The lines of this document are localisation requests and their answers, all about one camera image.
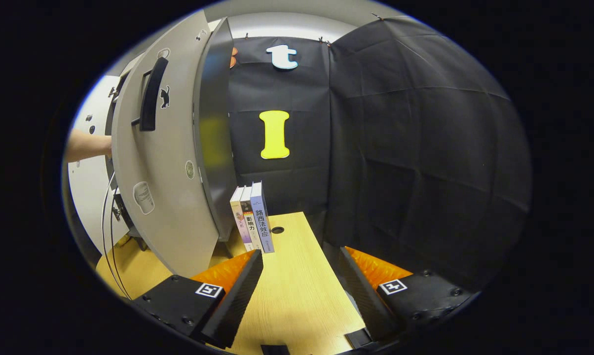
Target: black fabric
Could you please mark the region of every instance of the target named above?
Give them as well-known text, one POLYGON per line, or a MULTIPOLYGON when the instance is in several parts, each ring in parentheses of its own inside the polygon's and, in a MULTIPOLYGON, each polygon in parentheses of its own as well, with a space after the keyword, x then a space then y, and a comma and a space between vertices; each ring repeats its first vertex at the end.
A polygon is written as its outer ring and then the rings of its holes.
POLYGON ((303 211, 321 243, 328 202, 330 166, 329 48, 303 38, 234 39, 236 66, 229 77, 231 146, 240 186, 263 181, 268 213, 303 211), (297 68, 279 70, 267 48, 297 50, 297 68), (264 122, 259 114, 283 110, 290 155, 265 160, 264 122))
POLYGON ((480 63, 406 17, 331 47, 324 240, 474 291, 520 235, 531 162, 518 113, 480 63))

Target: sticker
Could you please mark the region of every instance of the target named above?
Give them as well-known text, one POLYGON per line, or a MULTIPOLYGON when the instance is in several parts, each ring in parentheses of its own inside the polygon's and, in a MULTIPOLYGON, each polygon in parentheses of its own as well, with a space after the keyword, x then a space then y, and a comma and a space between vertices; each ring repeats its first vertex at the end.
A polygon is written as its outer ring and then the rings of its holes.
POLYGON ((196 290, 195 294, 200 294, 201 296, 207 296, 211 298, 216 298, 220 294, 220 291, 223 288, 221 286, 211 285, 211 284, 203 284, 200 285, 198 290, 196 290))
POLYGON ((382 288, 386 294, 392 294, 407 289, 405 284, 401 283, 400 280, 393 280, 388 283, 380 284, 380 288, 382 288))
POLYGON ((185 162, 185 174, 190 180, 194 178, 194 163, 191 160, 185 162))
POLYGON ((161 94, 159 95, 163 99, 163 104, 161 104, 161 109, 162 110, 164 108, 170 106, 170 86, 169 85, 166 85, 166 88, 168 88, 168 91, 163 90, 163 88, 161 88, 161 94))
POLYGON ((139 206, 144 215, 154 210, 154 200, 152 200, 148 182, 142 181, 136 184, 133 188, 133 197, 135 198, 135 204, 139 206))

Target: yellow letter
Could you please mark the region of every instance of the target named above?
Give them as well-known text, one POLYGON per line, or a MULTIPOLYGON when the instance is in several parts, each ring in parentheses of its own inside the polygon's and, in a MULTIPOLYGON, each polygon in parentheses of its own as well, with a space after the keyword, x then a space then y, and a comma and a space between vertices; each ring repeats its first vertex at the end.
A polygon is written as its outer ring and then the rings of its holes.
POLYGON ((284 145, 284 121, 288 119, 288 112, 264 111, 260 119, 264 121, 264 150, 261 157, 264 159, 286 158, 290 151, 284 145))

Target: cable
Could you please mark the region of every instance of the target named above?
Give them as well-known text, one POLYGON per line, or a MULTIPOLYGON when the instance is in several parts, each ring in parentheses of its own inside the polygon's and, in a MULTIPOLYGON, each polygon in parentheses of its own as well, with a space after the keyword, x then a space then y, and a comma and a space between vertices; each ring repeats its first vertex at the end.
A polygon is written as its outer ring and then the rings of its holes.
MULTIPOLYGON (((113 195, 119 190, 119 188, 116 188, 115 191, 113 192, 113 195)), ((119 275, 119 270, 117 270, 117 263, 115 262, 115 245, 113 244, 112 241, 112 202, 111 202, 111 222, 110 222, 110 227, 111 227, 111 245, 113 245, 113 247, 111 248, 112 250, 112 264, 115 266, 115 272, 117 273, 117 278, 119 279, 119 283, 121 283, 121 288, 123 288, 124 293, 126 294, 126 297, 128 297, 128 299, 130 298, 130 294, 128 293, 128 291, 126 290, 126 287, 124 286, 124 283, 121 281, 121 276, 119 275)))
POLYGON ((104 195, 104 204, 102 206, 102 245, 103 245, 104 256, 106 258, 106 263, 108 264, 108 269, 111 271, 112 278, 113 278, 113 280, 115 280, 117 287, 119 287, 119 289, 121 290, 121 286, 117 282, 117 278, 115 277, 115 274, 112 272, 111 263, 108 260, 108 253, 106 252, 106 236, 104 233, 104 218, 106 215, 106 200, 108 199, 108 193, 111 190, 112 178, 114 178, 114 176, 115 176, 115 171, 112 172, 111 179, 108 180, 108 186, 106 186, 106 194, 104 195))

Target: black handle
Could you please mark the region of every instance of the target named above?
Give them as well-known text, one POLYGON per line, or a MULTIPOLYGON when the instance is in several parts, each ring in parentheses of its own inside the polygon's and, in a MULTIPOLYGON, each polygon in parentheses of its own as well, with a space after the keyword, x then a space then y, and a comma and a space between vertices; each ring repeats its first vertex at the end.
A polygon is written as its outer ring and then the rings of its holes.
POLYGON ((154 131, 156 128, 155 106, 157 105, 157 99, 159 98, 161 79, 163 78, 167 65, 168 59, 161 57, 154 63, 152 70, 144 74, 144 76, 150 74, 150 79, 148 79, 148 85, 146 85, 146 91, 144 92, 144 99, 141 105, 141 114, 139 115, 140 131, 154 131))

